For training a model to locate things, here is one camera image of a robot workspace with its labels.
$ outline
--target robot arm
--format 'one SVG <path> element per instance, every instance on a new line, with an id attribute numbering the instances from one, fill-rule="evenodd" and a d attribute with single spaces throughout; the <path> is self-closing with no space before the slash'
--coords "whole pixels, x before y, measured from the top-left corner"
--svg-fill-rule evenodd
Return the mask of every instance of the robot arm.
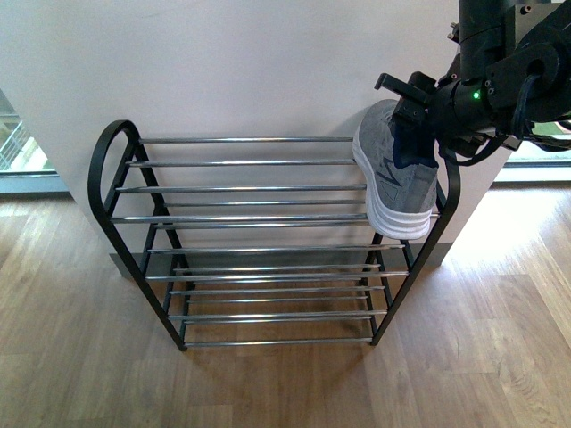
<path id="1" fill-rule="evenodd" d="M 571 0 L 516 1 L 459 0 L 460 23 L 449 35 L 459 53 L 438 82 L 421 72 L 408 83 L 387 74 L 377 81 L 376 89 L 401 96 L 393 125 L 411 159 L 434 139 L 441 154 L 468 158 L 465 165 L 523 139 L 571 149 L 571 141 L 532 131 L 532 122 L 571 119 Z"/>

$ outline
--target shelf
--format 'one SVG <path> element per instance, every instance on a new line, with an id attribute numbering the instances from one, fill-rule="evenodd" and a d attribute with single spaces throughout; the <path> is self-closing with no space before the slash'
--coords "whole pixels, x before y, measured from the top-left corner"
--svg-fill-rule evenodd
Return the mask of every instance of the shelf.
<path id="1" fill-rule="evenodd" d="M 119 166 L 112 172 L 109 190 L 103 190 L 102 199 L 103 165 L 106 161 L 116 161 L 107 160 L 107 152 L 121 133 L 127 136 L 128 143 Z M 296 178 L 312 177 L 308 171 L 316 169 L 340 166 L 358 169 L 354 159 L 346 156 L 351 142 L 349 137 L 331 136 L 144 139 L 127 120 L 115 121 L 103 131 L 88 175 L 91 209 L 180 350 L 213 346 L 379 343 L 458 206 L 458 167 L 446 161 L 449 192 L 445 196 L 438 185 L 432 229 L 416 257 L 408 241 L 383 243 L 383 236 L 370 229 L 363 212 L 364 184 L 256 185 L 248 180 L 256 176 L 258 167 L 291 169 Z M 165 148 L 172 144 L 189 144 L 187 159 L 181 159 L 177 151 L 175 160 L 165 160 L 169 154 Z M 193 159 L 195 144 L 202 144 L 202 148 L 228 144 L 229 150 L 240 149 L 240 160 Z M 258 149 L 254 147 L 261 147 L 250 148 L 249 144 L 282 144 L 282 153 L 288 144 L 295 144 L 294 147 L 305 147 L 304 151 L 310 156 L 293 160 L 277 156 L 270 160 L 243 159 L 244 152 L 257 154 Z M 321 150 L 331 144 L 346 144 L 343 146 L 345 155 L 319 157 L 312 152 L 316 147 Z M 150 159 L 146 146 L 152 146 L 152 154 L 161 158 Z M 201 174 L 212 171 L 208 177 L 224 174 L 228 168 L 246 173 L 239 176 L 244 179 L 240 178 L 241 182 L 236 185 L 218 185 L 215 180 L 194 185 L 192 178 L 185 185 L 160 183 L 157 177 L 162 175 L 155 175 L 155 171 L 172 168 L 205 171 Z M 131 175 L 139 175 L 145 185 L 126 185 Z M 336 192 L 347 196 L 337 198 Z M 286 197 L 290 193 L 298 194 Z M 333 197 L 327 199 L 322 193 Z M 301 195 L 306 194 L 308 197 L 303 199 Z M 115 215 L 125 197 L 152 200 L 153 213 Z M 125 230 L 134 226 L 146 228 L 145 245 L 137 251 L 142 252 L 143 257 L 138 262 L 123 238 Z M 288 227 L 330 228 L 343 231 L 340 236 L 351 236 L 354 227 L 367 227 L 369 238 L 364 243 L 327 241 L 270 246 L 236 245 L 239 238 L 232 238 L 232 234 L 242 229 L 257 228 L 260 236 L 279 242 L 280 238 L 273 234 L 287 233 L 284 229 Z M 211 246 L 194 243 L 193 234 L 201 230 L 228 234 L 228 244 L 220 244 L 219 239 L 213 240 Z M 184 242 L 178 231 L 185 231 Z M 387 267 L 385 255 L 388 252 L 399 255 L 402 268 Z M 362 260 L 315 261 L 319 257 L 337 258 L 339 254 L 352 254 L 353 258 L 362 257 Z M 225 262 L 200 264 L 198 257 Z M 159 272 L 155 272 L 155 267 L 152 273 L 147 273 L 155 258 L 162 259 L 165 267 Z M 251 332 L 257 332 L 257 337 L 246 338 Z M 268 339 L 269 332 L 276 337 Z"/>

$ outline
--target shoe sole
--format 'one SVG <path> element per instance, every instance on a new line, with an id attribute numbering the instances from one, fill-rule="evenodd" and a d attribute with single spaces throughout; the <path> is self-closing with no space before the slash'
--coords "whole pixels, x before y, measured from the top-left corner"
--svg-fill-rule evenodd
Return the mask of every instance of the shoe sole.
<path id="1" fill-rule="evenodd" d="M 359 142 L 357 129 L 353 138 L 353 157 L 359 165 L 367 181 L 365 205 L 367 206 L 368 222 L 382 236 L 398 240 L 418 239 L 430 230 L 432 210 L 420 213 L 399 212 L 386 207 L 378 196 L 375 171 L 363 152 Z"/>

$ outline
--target shoe tongue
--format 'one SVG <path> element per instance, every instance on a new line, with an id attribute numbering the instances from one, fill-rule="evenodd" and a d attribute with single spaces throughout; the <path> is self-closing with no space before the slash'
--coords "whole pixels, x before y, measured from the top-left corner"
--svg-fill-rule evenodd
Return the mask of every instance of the shoe tongue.
<path id="1" fill-rule="evenodd" d="M 438 167 L 434 158 L 434 137 L 422 127 L 404 127 L 391 122 L 391 134 L 394 138 L 393 159 L 398 169 L 410 165 L 425 165 L 429 168 Z"/>

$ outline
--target shoe rack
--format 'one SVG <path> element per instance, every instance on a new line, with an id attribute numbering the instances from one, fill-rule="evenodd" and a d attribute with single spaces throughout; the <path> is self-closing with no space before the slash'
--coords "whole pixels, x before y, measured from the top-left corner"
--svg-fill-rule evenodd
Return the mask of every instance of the shoe rack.
<path id="1" fill-rule="evenodd" d="M 120 159 L 108 159 L 111 156 L 108 153 L 117 152 L 110 147 L 118 139 L 127 141 L 125 150 Z M 103 131 L 88 173 L 91 210 L 180 350 L 237 345 L 379 343 L 458 206 L 457 166 L 446 161 L 448 192 L 445 194 L 438 184 L 431 232 L 418 254 L 413 253 L 408 241 L 387 242 L 370 228 L 362 199 L 364 184 L 250 185 L 248 177 L 252 174 L 247 173 L 239 175 L 240 182 L 233 186 L 192 182 L 180 186 L 157 179 L 163 176 L 160 170 L 173 168 L 206 170 L 213 177 L 224 174 L 226 167 L 246 172 L 259 167 L 288 169 L 298 177 L 310 177 L 307 173 L 310 169 L 340 165 L 357 169 L 350 157 L 193 159 L 197 144 L 242 145 L 246 149 L 256 144 L 282 144 L 283 150 L 293 147 L 292 144 L 307 144 L 310 154 L 315 144 L 348 144 L 350 152 L 351 142 L 347 137 L 144 139 L 128 120 L 114 121 Z M 165 148 L 172 148 L 173 144 L 178 149 L 184 148 L 183 158 L 149 159 L 148 153 L 169 152 Z M 118 167 L 108 170 L 106 165 L 113 162 Z M 126 185 L 130 175 L 139 175 L 145 185 Z M 193 174 L 186 173 L 184 177 L 192 181 Z M 102 182 L 110 181 L 109 188 L 102 189 Z M 321 196 L 333 192 L 342 192 L 347 197 Z M 210 196 L 208 201 L 198 198 L 204 194 Z M 116 209 L 123 198 L 151 201 L 152 212 L 118 215 Z M 267 214 L 267 207 L 280 207 L 293 214 Z M 244 215 L 244 208 L 256 214 Z M 126 228 L 133 226 L 145 230 L 142 232 L 145 243 L 135 250 L 124 239 Z M 284 233 L 308 227 L 346 230 L 347 234 L 355 228 L 361 231 L 365 228 L 368 239 L 358 244 L 316 241 L 309 245 L 241 246 L 236 245 L 239 240 L 231 239 L 228 242 L 232 244 L 228 245 L 220 245 L 219 239 L 208 246 L 192 244 L 192 234 L 199 232 L 224 231 L 228 236 L 253 229 L 260 236 L 270 236 L 278 230 Z"/>

